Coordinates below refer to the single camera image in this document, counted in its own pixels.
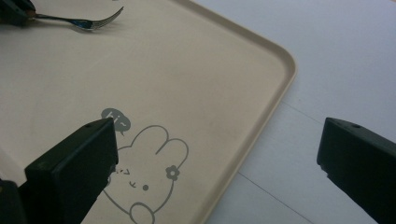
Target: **printed graphic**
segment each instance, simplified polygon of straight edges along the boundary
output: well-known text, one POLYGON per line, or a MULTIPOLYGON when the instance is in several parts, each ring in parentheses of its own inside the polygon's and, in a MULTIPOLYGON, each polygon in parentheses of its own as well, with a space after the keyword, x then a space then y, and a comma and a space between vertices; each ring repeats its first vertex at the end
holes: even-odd
POLYGON ((155 223, 156 213, 182 178, 180 167, 188 156, 186 142, 170 138, 162 126, 148 126, 131 145, 119 148, 118 168, 104 193, 133 223, 155 223))
POLYGON ((114 119, 114 129, 122 135, 131 128, 131 121, 125 117, 118 109, 107 108, 102 112, 102 119, 114 119))

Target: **white surface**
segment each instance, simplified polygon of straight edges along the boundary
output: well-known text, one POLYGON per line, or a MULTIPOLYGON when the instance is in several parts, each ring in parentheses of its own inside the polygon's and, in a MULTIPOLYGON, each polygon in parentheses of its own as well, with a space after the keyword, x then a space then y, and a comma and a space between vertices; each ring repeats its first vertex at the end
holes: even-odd
POLYGON ((316 164, 326 117, 396 141, 396 3, 198 0, 287 49, 299 73, 208 223, 375 223, 316 164))

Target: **speech bubble drawing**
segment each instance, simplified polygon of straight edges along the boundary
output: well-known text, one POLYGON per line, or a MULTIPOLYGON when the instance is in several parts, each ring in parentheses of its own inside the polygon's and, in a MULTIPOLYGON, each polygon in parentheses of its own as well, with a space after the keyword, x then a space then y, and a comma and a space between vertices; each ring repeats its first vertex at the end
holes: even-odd
POLYGON ((107 108, 102 111, 102 119, 113 118, 114 129, 116 132, 123 133, 131 129, 131 121, 123 115, 118 109, 107 108))

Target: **fork handle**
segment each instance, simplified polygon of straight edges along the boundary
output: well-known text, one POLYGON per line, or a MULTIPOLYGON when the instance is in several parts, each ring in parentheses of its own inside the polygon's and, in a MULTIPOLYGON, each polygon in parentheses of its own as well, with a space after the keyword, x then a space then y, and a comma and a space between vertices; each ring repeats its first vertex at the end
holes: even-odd
POLYGON ((39 20, 51 20, 51 21, 76 21, 76 20, 79 20, 79 19, 68 19, 68 18, 62 18, 62 17, 54 17, 54 16, 43 15, 43 14, 35 14, 34 18, 39 19, 39 20))

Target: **bunny illustration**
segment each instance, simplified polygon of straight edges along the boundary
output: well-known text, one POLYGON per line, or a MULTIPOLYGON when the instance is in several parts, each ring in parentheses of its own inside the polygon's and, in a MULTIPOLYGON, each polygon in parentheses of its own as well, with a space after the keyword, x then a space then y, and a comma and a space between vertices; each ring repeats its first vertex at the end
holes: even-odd
POLYGON ((133 223, 155 223, 155 214, 172 196, 188 155, 186 142, 169 138, 162 126, 148 126, 131 145, 119 148, 119 165, 104 193, 133 223))

